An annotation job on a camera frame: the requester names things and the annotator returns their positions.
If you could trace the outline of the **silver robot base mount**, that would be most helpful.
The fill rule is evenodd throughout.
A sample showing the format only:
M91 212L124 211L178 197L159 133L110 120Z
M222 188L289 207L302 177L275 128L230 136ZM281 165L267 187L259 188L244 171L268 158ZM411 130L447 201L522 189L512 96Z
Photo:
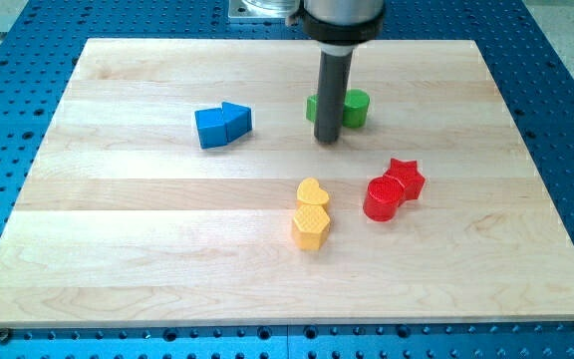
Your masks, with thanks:
M229 0L231 23L282 22L297 10L299 0Z

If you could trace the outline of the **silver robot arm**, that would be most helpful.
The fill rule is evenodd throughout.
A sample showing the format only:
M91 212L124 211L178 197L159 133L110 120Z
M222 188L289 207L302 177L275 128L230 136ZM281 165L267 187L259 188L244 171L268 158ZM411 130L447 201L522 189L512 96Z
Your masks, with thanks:
M317 142L338 141L353 51L380 34L385 15L384 0L302 0L286 16L286 25L301 24L321 50L314 122Z

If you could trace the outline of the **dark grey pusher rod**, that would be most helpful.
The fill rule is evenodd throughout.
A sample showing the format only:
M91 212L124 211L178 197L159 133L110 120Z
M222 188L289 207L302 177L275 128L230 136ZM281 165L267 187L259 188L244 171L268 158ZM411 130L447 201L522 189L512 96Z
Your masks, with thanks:
M352 48L337 55L321 52L314 125L321 144L334 144L340 137L352 57Z

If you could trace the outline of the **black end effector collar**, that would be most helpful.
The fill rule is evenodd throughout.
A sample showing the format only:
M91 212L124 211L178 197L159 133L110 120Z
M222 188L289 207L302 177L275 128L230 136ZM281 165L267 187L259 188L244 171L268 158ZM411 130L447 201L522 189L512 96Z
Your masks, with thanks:
M320 44L354 47L374 40L383 29L385 6L303 6L303 31Z

